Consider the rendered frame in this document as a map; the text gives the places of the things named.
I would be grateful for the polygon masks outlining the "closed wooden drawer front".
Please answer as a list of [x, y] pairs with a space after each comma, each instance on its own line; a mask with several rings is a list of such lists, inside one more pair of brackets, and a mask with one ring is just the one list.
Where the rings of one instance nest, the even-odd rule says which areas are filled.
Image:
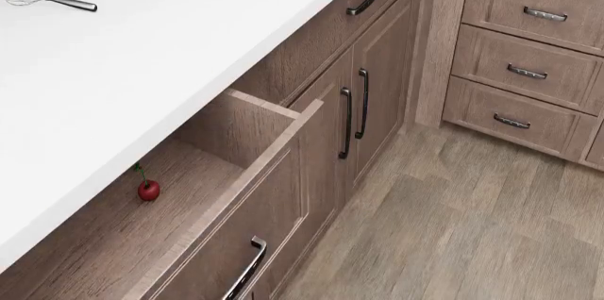
[[280, 104], [307, 87], [329, 59], [394, 0], [376, 0], [358, 16], [346, 14], [364, 0], [333, 0], [238, 78], [232, 88]]

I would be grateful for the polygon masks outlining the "open wooden drawer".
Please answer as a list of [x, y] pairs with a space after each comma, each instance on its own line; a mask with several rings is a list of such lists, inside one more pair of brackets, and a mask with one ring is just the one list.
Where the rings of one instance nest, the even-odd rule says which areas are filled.
[[322, 101], [294, 111], [225, 90], [0, 273], [0, 300], [221, 300], [258, 249], [236, 300], [277, 300], [308, 245], [303, 138]]

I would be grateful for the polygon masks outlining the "wooden cabinet door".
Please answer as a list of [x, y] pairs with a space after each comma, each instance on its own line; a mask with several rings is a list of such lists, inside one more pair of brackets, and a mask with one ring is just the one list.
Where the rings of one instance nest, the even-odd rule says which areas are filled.
[[359, 185], [385, 143], [400, 126], [405, 109], [411, 56], [421, 0], [395, 0], [353, 44], [356, 131], [361, 129], [363, 78], [369, 73], [369, 104], [364, 137], [353, 141], [352, 181]]
[[303, 138], [309, 203], [308, 214], [295, 234], [301, 245], [308, 245], [344, 204], [346, 160], [339, 155], [345, 149], [347, 109], [341, 90], [350, 87], [351, 61], [352, 53], [346, 50], [291, 105], [302, 111], [314, 100], [323, 101]]

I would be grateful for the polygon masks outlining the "red cherry with stem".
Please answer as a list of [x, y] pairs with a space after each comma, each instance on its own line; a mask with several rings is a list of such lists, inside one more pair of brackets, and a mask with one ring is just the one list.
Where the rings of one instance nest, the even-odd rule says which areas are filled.
[[143, 201], [153, 201], [159, 197], [160, 186], [155, 180], [149, 180], [144, 173], [144, 169], [139, 162], [133, 166], [134, 172], [138, 172], [142, 177], [142, 182], [138, 187], [138, 195]]

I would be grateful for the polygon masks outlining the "wooden cabinet panel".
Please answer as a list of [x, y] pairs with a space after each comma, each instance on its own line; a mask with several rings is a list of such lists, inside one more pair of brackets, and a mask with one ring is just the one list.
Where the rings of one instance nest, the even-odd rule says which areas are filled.
[[585, 159], [585, 164], [604, 172], [604, 132], [596, 135], [594, 143]]

